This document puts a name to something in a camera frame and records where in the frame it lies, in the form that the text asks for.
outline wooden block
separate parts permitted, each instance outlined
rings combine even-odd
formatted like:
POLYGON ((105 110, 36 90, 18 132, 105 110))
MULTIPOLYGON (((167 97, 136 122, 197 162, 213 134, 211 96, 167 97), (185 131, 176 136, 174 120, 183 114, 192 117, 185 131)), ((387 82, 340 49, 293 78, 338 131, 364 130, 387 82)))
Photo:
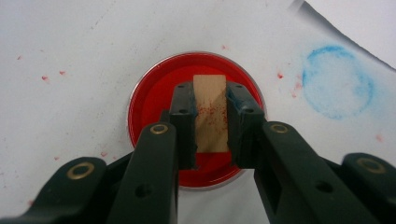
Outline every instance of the wooden block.
POLYGON ((228 151, 226 78, 196 75, 193 78, 198 116, 195 119, 197 152, 228 151))

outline red circular dish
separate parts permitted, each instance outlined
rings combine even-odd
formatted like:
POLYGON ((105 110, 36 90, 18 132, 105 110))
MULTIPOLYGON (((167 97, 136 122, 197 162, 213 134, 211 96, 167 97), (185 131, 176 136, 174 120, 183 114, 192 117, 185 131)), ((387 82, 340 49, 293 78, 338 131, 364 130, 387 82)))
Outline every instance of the red circular dish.
MULTIPOLYGON (((170 108, 174 87, 192 81, 194 75, 225 75, 228 81, 244 85, 262 107, 259 89, 239 65, 217 54, 190 52, 167 58, 154 65, 136 85, 128 111, 128 131, 135 146, 142 129, 160 119, 170 108)), ((198 170, 179 171, 179 184, 200 188, 213 186, 239 173, 231 166, 231 152, 196 153, 198 170)))

